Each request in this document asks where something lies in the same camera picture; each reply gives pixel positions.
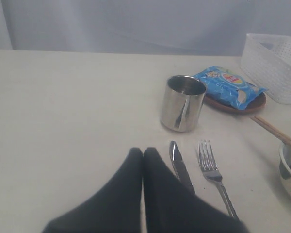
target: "knife blade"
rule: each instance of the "knife blade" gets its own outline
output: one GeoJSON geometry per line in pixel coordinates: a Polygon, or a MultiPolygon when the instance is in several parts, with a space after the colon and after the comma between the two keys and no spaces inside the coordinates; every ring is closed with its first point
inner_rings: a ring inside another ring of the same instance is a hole
{"type": "Polygon", "coordinates": [[[185,167],[181,153],[175,141],[170,142],[169,155],[170,155],[171,163],[176,173],[176,177],[181,181],[181,183],[185,187],[189,189],[191,193],[195,194],[195,190],[191,182],[189,173],[185,167]]]}

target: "white table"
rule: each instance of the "white table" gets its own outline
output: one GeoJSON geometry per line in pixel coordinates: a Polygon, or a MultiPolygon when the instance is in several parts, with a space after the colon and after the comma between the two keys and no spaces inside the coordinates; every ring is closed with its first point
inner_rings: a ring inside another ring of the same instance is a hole
{"type": "MultiPolygon", "coordinates": [[[[211,140],[226,189],[249,230],[290,233],[279,140],[245,116],[206,105],[190,133],[169,132],[159,122],[169,76],[212,65],[243,74],[239,61],[0,50],[0,233],[41,232],[97,192],[131,147],[156,147],[171,168],[170,140],[178,143],[196,194],[226,212],[198,167],[194,145],[200,139],[211,140]]],[[[291,105],[268,98],[260,114],[291,135],[291,105]]]]}

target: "metal bowl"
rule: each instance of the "metal bowl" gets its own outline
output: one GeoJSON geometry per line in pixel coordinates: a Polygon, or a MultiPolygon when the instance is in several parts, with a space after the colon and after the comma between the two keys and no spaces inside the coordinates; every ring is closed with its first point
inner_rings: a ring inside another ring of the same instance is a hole
{"type": "Polygon", "coordinates": [[[291,196],[291,169],[289,166],[291,165],[291,148],[284,143],[280,144],[279,147],[279,155],[280,155],[280,179],[282,185],[286,189],[286,191],[291,196]]]}

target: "bowl rim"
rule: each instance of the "bowl rim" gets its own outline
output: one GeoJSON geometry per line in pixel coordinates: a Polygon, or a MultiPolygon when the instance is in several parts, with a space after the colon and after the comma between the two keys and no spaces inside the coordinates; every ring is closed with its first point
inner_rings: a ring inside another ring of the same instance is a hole
{"type": "Polygon", "coordinates": [[[286,144],[284,144],[283,142],[281,142],[280,146],[279,146],[279,156],[280,156],[280,160],[282,162],[282,164],[285,166],[286,170],[290,173],[291,175],[291,169],[288,166],[286,159],[283,155],[283,148],[285,147],[286,144]]]}

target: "white curtain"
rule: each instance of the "white curtain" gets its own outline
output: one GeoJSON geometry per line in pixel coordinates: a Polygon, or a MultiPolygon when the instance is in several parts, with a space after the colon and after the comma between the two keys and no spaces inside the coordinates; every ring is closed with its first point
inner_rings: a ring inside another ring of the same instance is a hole
{"type": "Polygon", "coordinates": [[[247,33],[291,36],[291,0],[2,0],[0,7],[0,48],[17,50],[241,55],[247,33]]]}

